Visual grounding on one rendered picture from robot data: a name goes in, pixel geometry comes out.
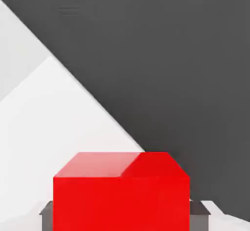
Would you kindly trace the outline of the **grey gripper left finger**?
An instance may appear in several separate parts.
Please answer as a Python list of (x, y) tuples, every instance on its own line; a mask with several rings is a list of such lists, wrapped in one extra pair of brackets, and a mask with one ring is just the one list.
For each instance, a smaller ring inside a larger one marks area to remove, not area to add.
[(53, 231), (53, 201), (46, 203), (41, 209), (38, 205), (28, 214), (13, 221), (11, 231)]

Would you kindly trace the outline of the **small red cube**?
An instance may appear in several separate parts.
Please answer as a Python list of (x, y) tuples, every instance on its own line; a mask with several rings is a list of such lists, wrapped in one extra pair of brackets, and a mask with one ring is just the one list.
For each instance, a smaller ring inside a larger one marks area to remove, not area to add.
[(167, 152), (80, 152), (53, 178), (53, 231), (189, 231), (190, 180)]

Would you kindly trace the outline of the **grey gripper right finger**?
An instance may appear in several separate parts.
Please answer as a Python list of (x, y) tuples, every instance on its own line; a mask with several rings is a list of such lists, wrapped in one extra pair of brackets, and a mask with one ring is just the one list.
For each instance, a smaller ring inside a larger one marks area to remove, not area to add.
[(250, 222), (223, 213), (213, 201), (190, 200), (189, 231), (250, 231)]

